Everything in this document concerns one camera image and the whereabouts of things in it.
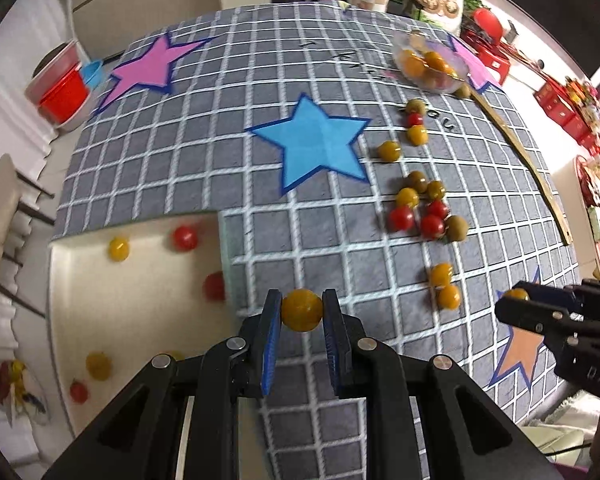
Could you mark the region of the dark red tomato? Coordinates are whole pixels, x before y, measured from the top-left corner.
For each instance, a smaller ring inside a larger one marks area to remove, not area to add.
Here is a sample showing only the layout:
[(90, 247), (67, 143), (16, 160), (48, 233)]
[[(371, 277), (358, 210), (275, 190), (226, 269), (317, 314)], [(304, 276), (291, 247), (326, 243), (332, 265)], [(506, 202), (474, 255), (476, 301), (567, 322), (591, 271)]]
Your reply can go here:
[(204, 296), (212, 302), (225, 301), (225, 283), (222, 271), (208, 274), (202, 284)]

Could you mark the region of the bright red tomato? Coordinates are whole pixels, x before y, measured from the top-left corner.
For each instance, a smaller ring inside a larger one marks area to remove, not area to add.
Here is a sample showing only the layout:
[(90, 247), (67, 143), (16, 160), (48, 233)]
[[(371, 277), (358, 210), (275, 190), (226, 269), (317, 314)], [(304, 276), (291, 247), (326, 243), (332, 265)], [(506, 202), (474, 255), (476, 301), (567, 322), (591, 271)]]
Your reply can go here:
[(193, 226), (178, 226), (172, 232), (172, 243), (180, 252), (190, 252), (198, 246), (198, 233)]

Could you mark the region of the dark yellow tomato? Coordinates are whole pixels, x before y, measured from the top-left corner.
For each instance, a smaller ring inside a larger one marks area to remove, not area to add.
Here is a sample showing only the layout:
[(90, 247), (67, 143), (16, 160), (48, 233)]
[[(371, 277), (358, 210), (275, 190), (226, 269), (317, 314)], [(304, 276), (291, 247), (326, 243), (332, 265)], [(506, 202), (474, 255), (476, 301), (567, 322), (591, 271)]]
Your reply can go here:
[(98, 382), (106, 382), (112, 373), (112, 362), (104, 352), (91, 352), (85, 358), (87, 373)]

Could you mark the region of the small red tomato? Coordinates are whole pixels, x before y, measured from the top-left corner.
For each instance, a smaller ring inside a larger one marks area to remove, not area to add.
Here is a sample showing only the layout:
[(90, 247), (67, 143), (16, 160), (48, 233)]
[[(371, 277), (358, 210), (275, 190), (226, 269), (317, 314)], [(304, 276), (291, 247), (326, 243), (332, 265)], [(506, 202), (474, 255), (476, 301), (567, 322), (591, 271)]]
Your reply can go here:
[(78, 380), (74, 380), (69, 387), (69, 394), (71, 400), (73, 400), (76, 404), (84, 404), (90, 394), (88, 393), (88, 389), (83, 382), (79, 382)]

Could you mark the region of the orange paper star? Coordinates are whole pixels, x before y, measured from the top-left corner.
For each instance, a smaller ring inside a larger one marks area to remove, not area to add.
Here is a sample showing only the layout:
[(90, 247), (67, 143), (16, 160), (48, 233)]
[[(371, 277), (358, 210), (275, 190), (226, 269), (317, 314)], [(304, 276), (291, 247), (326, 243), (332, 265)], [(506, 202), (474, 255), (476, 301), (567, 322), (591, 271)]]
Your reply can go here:
[(528, 390), (532, 388), (532, 379), (538, 362), (538, 354), (543, 344), (543, 336), (507, 325), (508, 341), (496, 364), (489, 386), (518, 372)]

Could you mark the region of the olive green large tomato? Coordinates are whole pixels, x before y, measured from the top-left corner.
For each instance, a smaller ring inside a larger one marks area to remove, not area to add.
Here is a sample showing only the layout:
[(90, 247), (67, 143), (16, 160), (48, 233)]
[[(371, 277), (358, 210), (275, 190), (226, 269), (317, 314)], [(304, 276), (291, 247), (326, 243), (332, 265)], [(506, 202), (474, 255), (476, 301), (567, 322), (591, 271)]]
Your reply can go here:
[(468, 234), (468, 222), (461, 216), (452, 214), (445, 219), (445, 235), (449, 242), (462, 242)]

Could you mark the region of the white shallow box tray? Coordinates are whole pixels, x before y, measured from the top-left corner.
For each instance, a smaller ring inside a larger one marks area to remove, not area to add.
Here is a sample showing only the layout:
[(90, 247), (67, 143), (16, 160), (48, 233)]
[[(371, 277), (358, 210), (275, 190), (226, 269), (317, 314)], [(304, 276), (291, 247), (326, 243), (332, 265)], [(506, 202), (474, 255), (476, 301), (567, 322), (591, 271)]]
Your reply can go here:
[[(198, 246), (180, 252), (178, 226), (193, 226)], [(108, 245), (125, 237), (130, 254), (108, 257)], [(134, 221), (53, 240), (48, 274), (47, 322), (55, 373), (67, 418), (79, 434), (111, 399), (159, 353), (198, 356), (234, 335), (237, 315), (227, 301), (212, 302), (202, 284), (222, 269), (219, 217), (214, 212)], [(106, 382), (91, 378), (85, 358), (104, 352), (112, 362)], [(69, 387), (83, 382), (80, 405)]]

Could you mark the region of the blue paper star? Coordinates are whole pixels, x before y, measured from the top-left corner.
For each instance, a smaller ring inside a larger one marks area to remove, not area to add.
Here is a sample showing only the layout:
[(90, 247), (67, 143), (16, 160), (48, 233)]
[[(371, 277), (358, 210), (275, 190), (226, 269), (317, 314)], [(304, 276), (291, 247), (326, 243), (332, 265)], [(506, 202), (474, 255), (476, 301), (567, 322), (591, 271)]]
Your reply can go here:
[(354, 144), (370, 118), (334, 116), (301, 93), (289, 117), (247, 131), (277, 146), (282, 154), (280, 194), (285, 195), (322, 170), (370, 183)]

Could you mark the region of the clear plastic fruit bowl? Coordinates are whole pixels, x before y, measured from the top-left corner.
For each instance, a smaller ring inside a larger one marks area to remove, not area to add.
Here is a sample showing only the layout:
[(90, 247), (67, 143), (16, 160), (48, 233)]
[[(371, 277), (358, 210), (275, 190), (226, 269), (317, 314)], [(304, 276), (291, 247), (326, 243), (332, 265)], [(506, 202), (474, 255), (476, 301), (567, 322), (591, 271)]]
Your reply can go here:
[(453, 93), (468, 81), (469, 68), (460, 55), (420, 32), (396, 32), (392, 57), (400, 73), (422, 90)]

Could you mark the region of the pink paper star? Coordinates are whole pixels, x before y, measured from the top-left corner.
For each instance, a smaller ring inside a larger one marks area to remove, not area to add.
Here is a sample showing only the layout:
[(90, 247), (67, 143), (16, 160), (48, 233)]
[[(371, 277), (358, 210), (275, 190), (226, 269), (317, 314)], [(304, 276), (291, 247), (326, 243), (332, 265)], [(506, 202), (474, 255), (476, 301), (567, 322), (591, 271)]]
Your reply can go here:
[(180, 58), (205, 47), (215, 36), (177, 44), (168, 32), (157, 36), (149, 48), (138, 58), (116, 66), (110, 73), (114, 85), (95, 108), (97, 115), (117, 99), (136, 88), (155, 90), (162, 94), (172, 93), (174, 65)]

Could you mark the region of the flower bouquet on floor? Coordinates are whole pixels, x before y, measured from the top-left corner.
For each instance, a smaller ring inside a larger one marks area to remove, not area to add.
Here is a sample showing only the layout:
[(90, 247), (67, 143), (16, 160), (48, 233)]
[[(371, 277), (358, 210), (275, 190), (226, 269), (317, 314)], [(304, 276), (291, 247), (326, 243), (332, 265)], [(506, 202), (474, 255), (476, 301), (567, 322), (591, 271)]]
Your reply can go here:
[(22, 361), (0, 361), (0, 419), (12, 426), (24, 416), (39, 425), (50, 421), (44, 390)]

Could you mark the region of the red plastic basin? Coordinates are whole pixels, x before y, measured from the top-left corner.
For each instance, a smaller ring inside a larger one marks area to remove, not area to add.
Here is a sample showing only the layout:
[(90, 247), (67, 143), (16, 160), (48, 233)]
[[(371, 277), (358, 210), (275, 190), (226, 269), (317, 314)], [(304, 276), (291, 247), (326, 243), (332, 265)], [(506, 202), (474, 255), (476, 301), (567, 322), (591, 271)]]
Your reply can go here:
[(38, 112), (52, 124), (63, 124), (76, 114), (89, 94), (80, 66), (75, 65), (44, 93)]

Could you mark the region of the blue plastic basin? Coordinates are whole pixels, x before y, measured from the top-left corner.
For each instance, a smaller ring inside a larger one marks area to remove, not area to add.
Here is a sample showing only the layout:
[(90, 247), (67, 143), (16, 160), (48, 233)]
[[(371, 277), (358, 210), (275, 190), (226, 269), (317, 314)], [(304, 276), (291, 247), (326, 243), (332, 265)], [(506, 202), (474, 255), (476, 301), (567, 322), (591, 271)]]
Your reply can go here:
[(104, 71), (102, 70), (102, 60), (95, 60), (83, 65), (80, 68), (80, 75), (89, 92), (93, 92), (102, 82)]

